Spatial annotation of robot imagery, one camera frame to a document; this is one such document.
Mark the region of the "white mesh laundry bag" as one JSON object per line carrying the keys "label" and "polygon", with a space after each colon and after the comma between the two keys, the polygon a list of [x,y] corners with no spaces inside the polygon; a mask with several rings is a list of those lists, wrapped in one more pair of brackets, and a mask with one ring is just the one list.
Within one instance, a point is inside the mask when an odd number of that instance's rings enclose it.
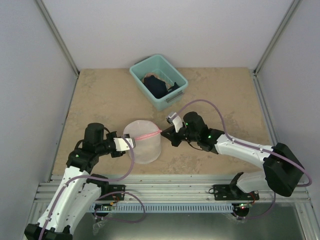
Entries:
{"label": "white mesh laundry bag", "polygon": [[161,154],[161,130],[149,120],[136,120],[128,124],[124,134],[134,139],[134,162],[136,164],[149,164],[154,162]]}

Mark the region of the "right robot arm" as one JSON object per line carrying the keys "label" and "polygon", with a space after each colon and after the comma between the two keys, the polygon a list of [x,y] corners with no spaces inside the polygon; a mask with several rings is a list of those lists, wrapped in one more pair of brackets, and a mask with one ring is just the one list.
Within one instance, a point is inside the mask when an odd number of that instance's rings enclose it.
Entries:
{"label": "right robot arm", "polygon": [[290,197],[303,176],[304,167],[283,143],[260,145],[227,136],[222,130],[209,128],[194,111],[184,117],[172,112],[166,120],[171,126],[161,135],[172,146],[178,147],[181,142],[196,143],[202,151],[235,157],[260,169],[253,173],[239,172],[232,179],[229,193],[236,200],[259,190],[272,190],[280,196]]}

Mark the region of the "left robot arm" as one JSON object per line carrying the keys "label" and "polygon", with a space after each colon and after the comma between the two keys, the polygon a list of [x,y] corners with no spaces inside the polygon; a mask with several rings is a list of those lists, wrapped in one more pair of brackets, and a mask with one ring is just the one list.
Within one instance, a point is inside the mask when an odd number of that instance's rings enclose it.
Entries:
{"label": "left robot arm", "polygon": [[62,180],[50,204],[36,223],[29,223],[24,235],[28,240],[71,240],[74,232],[96,199],[110,193],[110,180],[93,174],[99,158],[123,156],[136,146],[129,134],[117,136],[101,123],[90,123],[84,137],[69,154]]}

